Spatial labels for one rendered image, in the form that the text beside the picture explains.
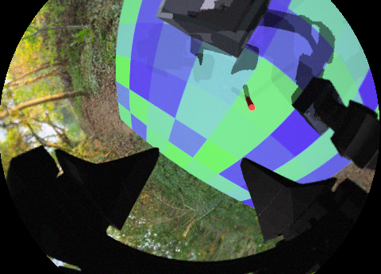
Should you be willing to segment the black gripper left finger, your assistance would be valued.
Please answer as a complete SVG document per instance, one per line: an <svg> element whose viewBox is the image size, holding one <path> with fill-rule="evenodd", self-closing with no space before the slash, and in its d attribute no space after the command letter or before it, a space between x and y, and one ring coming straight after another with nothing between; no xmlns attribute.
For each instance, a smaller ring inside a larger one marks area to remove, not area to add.
<svg viewBox="0 0 381 274"><path fill-rule="evenodd" d="M90 163L55 149L60 168L89 195L110 226L121 230L159 159L159 148L147 149L110 162Z"/></svg>

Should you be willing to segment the dark red peg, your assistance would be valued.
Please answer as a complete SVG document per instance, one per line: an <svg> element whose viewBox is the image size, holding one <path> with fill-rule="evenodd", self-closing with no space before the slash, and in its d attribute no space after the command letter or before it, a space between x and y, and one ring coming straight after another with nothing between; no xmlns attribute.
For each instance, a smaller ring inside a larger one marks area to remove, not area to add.
<svg viewBox="0 0 381 274"><path fill-rule="evenodd" d="M245 99L245 101L247 102L248 108L249 108L250 110L253 110L253 111L254 111L255 106L253 105L253 102L252 102L252 100L250 99L250 97L247 97L247 98Z"/></svg>

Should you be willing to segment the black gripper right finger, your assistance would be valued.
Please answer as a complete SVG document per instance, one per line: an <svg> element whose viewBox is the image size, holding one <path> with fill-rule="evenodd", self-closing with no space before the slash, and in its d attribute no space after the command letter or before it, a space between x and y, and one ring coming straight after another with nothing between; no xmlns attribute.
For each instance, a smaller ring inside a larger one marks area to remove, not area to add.
<svg viewBox="0 0 381 274"><path fill-rule="evenodd" d="M241 159L241 171L266 242L282 236L280 232L337 182L334 176L324 181L296 183L247 157Z"/></svg>

